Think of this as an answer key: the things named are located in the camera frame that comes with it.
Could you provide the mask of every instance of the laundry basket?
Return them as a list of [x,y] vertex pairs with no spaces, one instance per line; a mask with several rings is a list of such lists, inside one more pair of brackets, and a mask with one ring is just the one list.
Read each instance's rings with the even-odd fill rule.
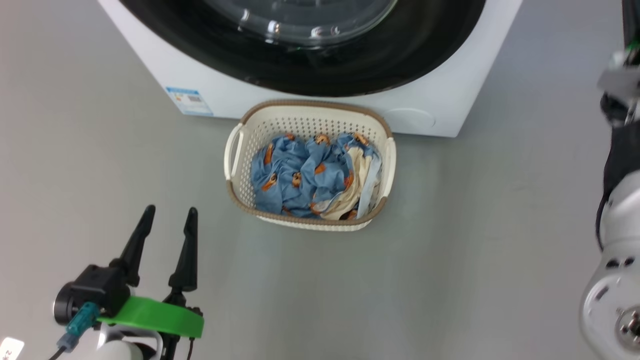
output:
[[[255,208],[251,183],[253,157],[276,136],[292,133],[307,141],[322,133],[362,133],[382,160],[380,190],[373,210],[359,219],[324,220],[268,213]],[[357,106],[315,101],[269,101],[249,110],[233,129],[225,147],[225,177],[231,199],[245,212],[274,224],[322,231],[354,231],[365,227],[384,207],[396,171],[396,143],[377,113]]]

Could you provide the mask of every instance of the clothes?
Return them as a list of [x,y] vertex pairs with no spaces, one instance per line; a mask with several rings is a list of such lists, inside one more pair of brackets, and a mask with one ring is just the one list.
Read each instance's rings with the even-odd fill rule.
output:
[[303,218],[361,217],[370,211],[380,165],[377,151],[357,133],[333,143],[323,134],[306,143],[278,136],[252,159],[255,207]]

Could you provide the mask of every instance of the sticker label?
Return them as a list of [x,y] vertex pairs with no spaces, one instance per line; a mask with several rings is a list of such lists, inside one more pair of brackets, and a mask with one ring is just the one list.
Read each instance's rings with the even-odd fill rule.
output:
[[213,112],[197,90],[166,88],[166,91],[183,114],[213,116]]
[[16,360],[23,347],[23,341],[16,340],[14,338],[4,338],[2,344],[0,344],[0,359]]

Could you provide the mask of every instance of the green bracket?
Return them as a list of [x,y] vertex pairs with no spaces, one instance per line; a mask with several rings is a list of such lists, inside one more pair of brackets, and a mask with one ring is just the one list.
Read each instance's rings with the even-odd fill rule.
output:
[[146,297],[130,297],[116,316],[98,321],[196,339],[204,328],[204,318],[191,310]]

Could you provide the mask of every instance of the washing machine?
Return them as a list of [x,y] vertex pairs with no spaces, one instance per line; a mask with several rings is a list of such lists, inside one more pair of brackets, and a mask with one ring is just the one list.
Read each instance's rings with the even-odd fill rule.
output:
[[187,115],[355,104],[395,133],[460,131],[521,0],[99,0]]

